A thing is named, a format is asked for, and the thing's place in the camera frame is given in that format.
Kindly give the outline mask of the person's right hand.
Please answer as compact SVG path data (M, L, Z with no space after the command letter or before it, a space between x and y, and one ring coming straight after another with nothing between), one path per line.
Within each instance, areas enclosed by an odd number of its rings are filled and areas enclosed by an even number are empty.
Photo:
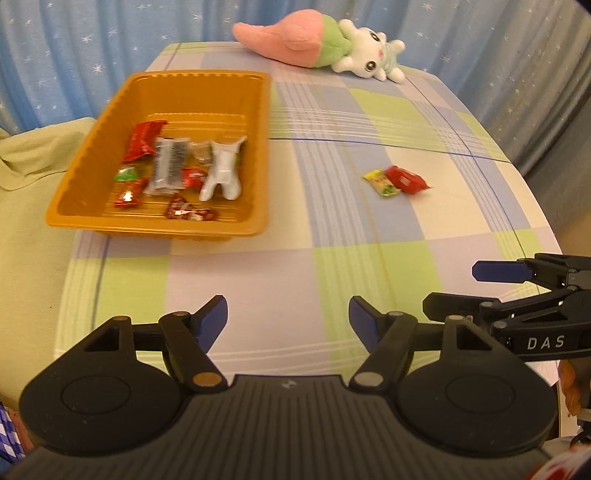
M559 362L559 382L570 414L577 417L580 431L572 446L590 445L590 357Z

